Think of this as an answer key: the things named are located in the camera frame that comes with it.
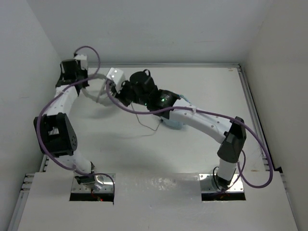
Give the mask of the grey white headphones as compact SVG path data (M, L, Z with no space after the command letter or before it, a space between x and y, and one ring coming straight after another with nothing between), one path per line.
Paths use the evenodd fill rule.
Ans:
M109 97L107 96L106 93L106 82L107 82L107 78L104 74L98 74L95 79L100 79L103 81L102 86L100 88L100 90L98 91L97 94L91 94L86 88L82 88L82 93L85 95L85 97L91 99L92 101L99 103L101 105L103 105L104 107L109 107L112 106L112 102L109 99Z

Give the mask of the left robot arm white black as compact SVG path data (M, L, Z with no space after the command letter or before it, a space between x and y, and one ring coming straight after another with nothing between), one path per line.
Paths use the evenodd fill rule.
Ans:
M48 104L41 117L35 117L34 126L41 151L58 166L75 172L78 184L89 187L95 183L94 165L78 151L77 135L68 118L73 102L88 86L87 56L75 54L62 61L60 69L55 101Z

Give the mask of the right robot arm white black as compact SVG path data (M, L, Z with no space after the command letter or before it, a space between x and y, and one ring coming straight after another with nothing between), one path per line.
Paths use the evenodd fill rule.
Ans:
M243 119L237 116L234 120L227 120L198 112L178 94L159 89L147 69L132 74L129 80L115 83L111 92L124 106L131 103L144 105L164 122L188 125L217 141L220 144L217 152L219 166L212 181L220 191L229 187L246 140Z

